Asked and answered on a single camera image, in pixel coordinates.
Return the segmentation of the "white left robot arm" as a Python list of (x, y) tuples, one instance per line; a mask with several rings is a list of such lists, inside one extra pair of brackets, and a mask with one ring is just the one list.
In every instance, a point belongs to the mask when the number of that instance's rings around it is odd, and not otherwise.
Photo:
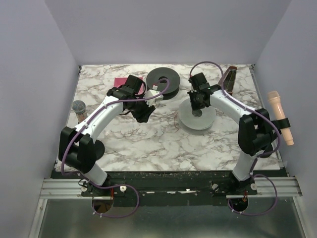
[(141, 100), (139, 91), (143, 86), (143, 80), (128, 76), (123, 85), (108, 90), (104, 101), (86, 119), (73, 128), (66, 126), (60, 134), (58, 151), (62, 165), (77, 169), (98, 186), (104, 185), (107, 173), (96, 161), (98, 155), (105, 153), (105, 147), (102, 146), (99, 152), (95, 142), (106, 126), (124, 110), (130, 111), (138, 123), (148, 122), (155, 106)]

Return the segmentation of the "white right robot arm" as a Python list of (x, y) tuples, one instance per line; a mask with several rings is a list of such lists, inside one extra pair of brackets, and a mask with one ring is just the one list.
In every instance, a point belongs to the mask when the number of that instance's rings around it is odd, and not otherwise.
[(270, 120), (265, 109), (250, 108), (234, 99), (223, 85), (211, 86), (203, 73), (189, 78), (192, 109), (200, 110), (213, 106), (238, 124), (239, 159), (232, 173), (236, 180), (245, 181), (251, 177), (258, 157), (270, 156), (276, 151), (272, 142), (280, 138), (277, 126)]

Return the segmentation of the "white perforated cable spool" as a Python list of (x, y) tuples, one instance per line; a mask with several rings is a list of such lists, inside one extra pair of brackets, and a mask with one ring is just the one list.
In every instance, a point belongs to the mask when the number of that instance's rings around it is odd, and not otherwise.
[(190, 99), (184, 100), (178, 110), (179, 122), (191, 130), (209, 129), (216, 119), (216, 110), (210, 106), (194, 111)]

